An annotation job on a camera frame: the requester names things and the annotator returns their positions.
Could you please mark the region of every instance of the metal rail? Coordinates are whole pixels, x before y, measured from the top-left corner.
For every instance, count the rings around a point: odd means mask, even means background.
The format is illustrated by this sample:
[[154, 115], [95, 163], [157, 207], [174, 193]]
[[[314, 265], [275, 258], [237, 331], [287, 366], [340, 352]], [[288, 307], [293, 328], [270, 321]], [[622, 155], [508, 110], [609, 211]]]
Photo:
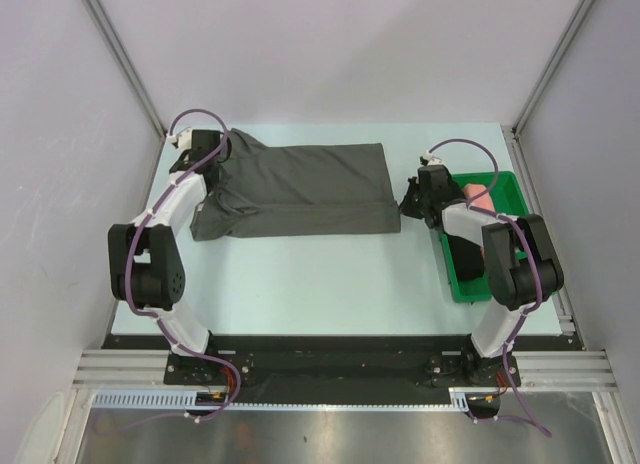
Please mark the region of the metal rail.
[[[85, 351], [73, 387], [76, 389], [201, 389], [167, 386], [162, 380], [168, 351]], [[526, 392], [617, 391], [604, 352], [516, 352], [522, 390]]]
[[136, 68], [129, 57], [118, 33], [116, 32], [107, 11], [105, 10], [100, 0], [82, 0], [89, 15], [93, 19], [98, 28], [98, 31], [102, 35], [105, 44], [109, 48], [109, 51], [113, 55], [116, 64], [122, 71], [122, 75], [127, 81], [127, 84], [131, 88], [133, 95], [140, 104], [145, 117], [149, 121], [149, 124], [153, 127], [161, 142], [164, 140], [166, 129], [162, 125], [162, 120], [156, 110], [149, 93], [147, 92], [140, 75], [136, 71]]
[[562, 37], [560, 38], [560, 41], [556, 45], [556, 48], [553, 50], [549, 61], [547, 61], [542, 75], [538, 79], [538, 82], [533, 88], [531, 95], [527, 99], [524, 108], [522, 109], [522, 111], [520, 111], [520, 115], [516, 119], [516, 122], [513, 126], [516, 136], [520, 136], [522, 130], [527, 125], [531, 114], [535, 110], [538, 102], [540, 102], [540, 99], [549, 86], [551, 79], [553, 79], [553, 76], [558, 71], [560, 64], [563, 62], [565, 56], [569, 52], [571, 44], [575, 40], [580, 29], [582, 29], [582, 26], [596, 1], [597, 0], [580, 0], [580, 2], [578, 3], [576, 10], [569, 20], [569, 24], [567, 25], [564, 33], [562, 34]]

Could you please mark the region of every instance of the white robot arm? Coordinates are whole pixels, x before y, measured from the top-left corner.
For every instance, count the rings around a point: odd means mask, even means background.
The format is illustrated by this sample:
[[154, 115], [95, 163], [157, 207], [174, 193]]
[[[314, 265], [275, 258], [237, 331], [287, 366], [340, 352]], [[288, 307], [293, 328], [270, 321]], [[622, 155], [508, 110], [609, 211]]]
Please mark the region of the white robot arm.
[[[511, 350], [523, 314], [539, 305], [538, 283], [542, 302], [563, 286], [562, 268], [542, 217], [511, 218], [470, 207], [440, 159], [427, 154], [421, 163], [418, 176], [409, 179], [400, 210], [408, 217], [424, 219], [431, 229], [484, 249], [484, 271], [493, 298], [463, 349], [463, 374], [468, 382], [493, 378], [503, 367], [505, 344]], [[522, 239], [531, 254], [524, 259], [516, 254], [524, 250]]]
[[[205, 352], [209, 331], [183, 298], [186, 276], [175, 238], [216, 182], [217, 163], [212, 160], [185, 179], [179, 180], [179, 177], [219, 143], [220, 133], [215, 131], [187, 129], [178, 135], [174, 145], [183, 152], [172, 167], [168, 182], [175, 189], [160, 210], [147, 220], [135, 250], [137, 258], [131, 272], [135, 307], [142, 313], [152, 311], [151, 318], [161, 318], [171, 336], [198, 353]], [[127, 254], [134, 233], [149, 213], [145, 211], [130, 224], [116, 224], [109, 230], [111, 289], [117, 299], [126, 300]], [[184, 354], [180, 349], [175, 353]]]

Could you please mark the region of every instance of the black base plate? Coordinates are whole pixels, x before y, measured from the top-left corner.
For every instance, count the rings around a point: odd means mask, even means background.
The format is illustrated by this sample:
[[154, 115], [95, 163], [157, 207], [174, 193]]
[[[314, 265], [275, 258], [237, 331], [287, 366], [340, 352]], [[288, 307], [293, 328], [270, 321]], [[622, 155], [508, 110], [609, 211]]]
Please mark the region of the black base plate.
[[[508, 357], [511, 378], [520, 387], [520, 371], [516, 358]], [[484, 369], [470, 372], [463, 365], [461, 355], [434, 355], [429, 358], [426, 369], [433, 387], [498, 387], [497, 374], [501, 374], [505, 382], [509, 382], [502, 362]]]
[[220, 364], [172, 352], [167, 359], [162, 382], [169, 386], [207, 386], [215, 384], [219, 373]]

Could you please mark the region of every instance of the stainless steel surface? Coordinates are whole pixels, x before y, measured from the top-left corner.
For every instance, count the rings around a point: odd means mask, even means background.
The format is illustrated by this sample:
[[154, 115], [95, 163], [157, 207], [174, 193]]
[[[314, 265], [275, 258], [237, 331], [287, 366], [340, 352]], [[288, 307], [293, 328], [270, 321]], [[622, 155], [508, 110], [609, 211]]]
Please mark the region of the stainless steel surface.
[[[85, 351], [74, 388], [189, 389], [162, 383], [168, 351]], [[527, 392], [617, 390], [604, 352], [516, 352]]]
[[531, 113], [534, 111], [536, 105], [543, 96], [544, 91], [549, 85], [549, 82], [558, 70], [558, 67], [562, 63], [564, 56], [567, 54], [571, 43], [578, 35], [578, 32], [582, 28], [582, 24], [585, 22], [587, 16], [589, 15], [589, 11], [591, 11], [595, 2], [596, 0], [580, 0], [580, 3], [576, 7], [573, 16], [571, 16], [569, 24], [562, 34], [560, 41], [556, 45], [556, 48], [553, 50], [553, 53], [551, 54], [551, 57], [549, 58], [549, 61], [547, 62], [547, 65], [545, 66], [540, 79], [533, 88], [533, 92], [529, 96], [529, 99], [527, 99], [524, 108], [520, 112], [520, 115], [515, 122], [514, 130], [516, 136], [519, 136], [522, 133], [522, 130], [526, 126], [529, 117], [531, 117]]
[[[473, 425], [463, 414], [229, 411], [205, 424], [168, 418], [111, 437], [89, 426], [78, 463], [613, 462], [590, 394], [528, 400], [552, 439], [521, 424]], [[512, 396], [503, 412], [521, 412]], [[150, 415], [94, 410], [90, 421], [107, 431]]]
[[85, 7], [89, 11], [93, 21], [96, 24], [96, 27], [102, 34], [102, 37], [109, 48], [109, 51], [113, 55], [118, 64], [118, 67], [122, 71], [122, 75], [124, 76], [127, 84], [133, 91], [136, 99], [138, 100], [142, 110], [149, 121], [149, 124], [155, 129], [156, 133], [160, 137], [160, 139], [164, 140], [164, 136], [166, 134], [166, 130], [162, 125], [162, 121], [158, 112], [155, 109], [149, 94], [147, 93], [144, 85], [142, 84], [142, 80], [138, 75], [135, 67], [133, 67], [133, 63], [127, 54], [124, 46], [122, 45], [122, 41], [118, 37], [109, 16], [104, 9], [104, 6], [100, 2], [100, 0], [82, 0]]

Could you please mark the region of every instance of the pink object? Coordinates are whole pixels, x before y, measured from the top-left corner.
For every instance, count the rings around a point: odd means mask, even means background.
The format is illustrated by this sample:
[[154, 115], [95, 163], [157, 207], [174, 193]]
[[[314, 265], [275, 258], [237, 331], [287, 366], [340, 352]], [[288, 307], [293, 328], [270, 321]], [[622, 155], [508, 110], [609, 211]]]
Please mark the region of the pink object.
[[[487, 186], [483, 186], [482, 184], [467, 184], [466, 186], [464, 186], [464, 189], [463, 189], [464, 197], [469, 199], [470, 197], [477, 196], [486, 188]], [[475, 207], [481, 207], [482, 209], [486, 209], [487, 211], [496, 212], [496, 208], [493, 207], [493, 200], [491, 199], [491, 196], [488, 193], [480, 197], [479, 199], [476, 199], [475, 201], [473, 201], [473, 205]]]

